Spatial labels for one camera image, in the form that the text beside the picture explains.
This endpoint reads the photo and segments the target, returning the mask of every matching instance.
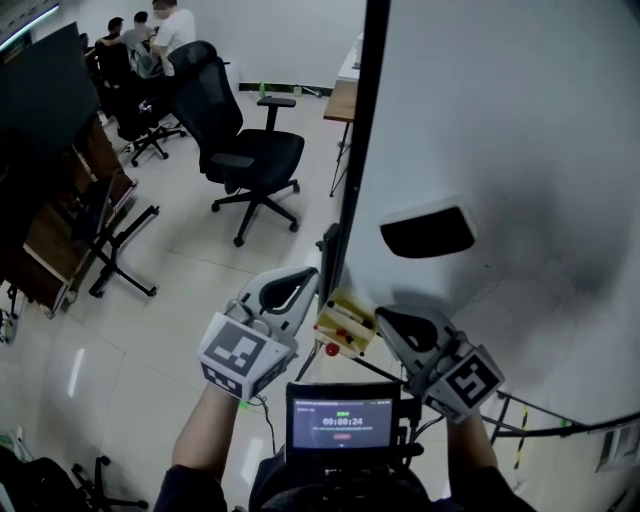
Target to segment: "chair armrest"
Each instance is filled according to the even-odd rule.
[[[240,155],[229,155],[228,153],[216,153],[211,157],[211,163],[231,169],[246,169],[255,162],[255,158]]]
[[[258,101],[261,107],[269,107],[269,115],[267,116],[267,131],[272,132],[276,127],[276,116],[278,115],[278,107],[293,108],[296,106],[296,100],[288,98],[274,98],[267,96]]]
[[[273,96],[267,96],[258,101],[260,107],[285,107],[293,108],[296,106],[296,100],[290,100],[288,98],[274,98]]]

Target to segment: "digital timer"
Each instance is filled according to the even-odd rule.
[[[325,427],[359,427],[364,423],[362,418],[323,418]]]

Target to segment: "wooden desk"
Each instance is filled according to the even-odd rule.
[[[357,99],[358,83],[338,80],[324,111],[324,118],[329,121],[353,123],[356,117]]]
[[[338,178],[338,172],[340,171],[340,162],[342,157],[351,147],[347,145],[347,136],[349,135],[349,127],[353,124],[356,118],[356,103],[358,101],[358,82],[345,82],[344,80],[338,80],[336,86],[333,88],[329,103],[324,111],[324,118],[328,121],[339,121],[345,123],[344,135],[342,136],[342,142],[340,143],[340,154],[338,155],[338,165],[336,166],[336,172],[333,175],[333,184],[331,185],[331,193],[329,197],[333,197],[338,185],[344,178],[347,169],[343,171],[340,179]]]

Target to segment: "wire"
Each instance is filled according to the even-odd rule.
[[[413,442],[415,443],[418,440],[418,437],[420,437],[420,434],[422,434],[425,430],[427,430],[430,427],[433,427],[436,423],[440,423],[443,419],[444,419],[444,416],[440,416],[439,418],[436,418],[435,420],[431,420],[425,423],[424,425],[422,425],[416,432],[416,435],[413,438]]]
[[[269,406],[267,405],[267,399],[260,395],[256,395],[255,397],[260,402],[259,404],[253,404],[251,402],[247,402],[247,403],[249,405],[252,405],[253,407],[260,407],[262,405],[262,407],[264,408],[264,418],[267,420],[267,424],[271,429],[271,449],[273,450],[273,454],[275,455],[276,454],[276,435],[273,430],[273,423],[271,423],[271,420],[269,419]]]

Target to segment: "wooden board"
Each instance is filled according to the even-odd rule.
[[[329,98],[324,118],[329,121],[353,123],[356,117],[358,83],[338,80]]]

